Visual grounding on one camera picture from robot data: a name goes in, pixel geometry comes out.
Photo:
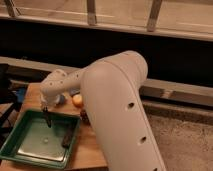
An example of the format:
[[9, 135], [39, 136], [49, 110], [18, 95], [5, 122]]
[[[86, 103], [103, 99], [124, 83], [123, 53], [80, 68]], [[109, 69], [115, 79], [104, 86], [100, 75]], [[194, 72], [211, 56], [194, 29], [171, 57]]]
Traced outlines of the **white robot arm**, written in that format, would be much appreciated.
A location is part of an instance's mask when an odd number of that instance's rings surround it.
[[109, 171], [166, 171], [139, 89], [148, 66], [139, 53], [104, 57], [71, 74], [58, 69], [40, 84], [45, 106], [78, 89]]

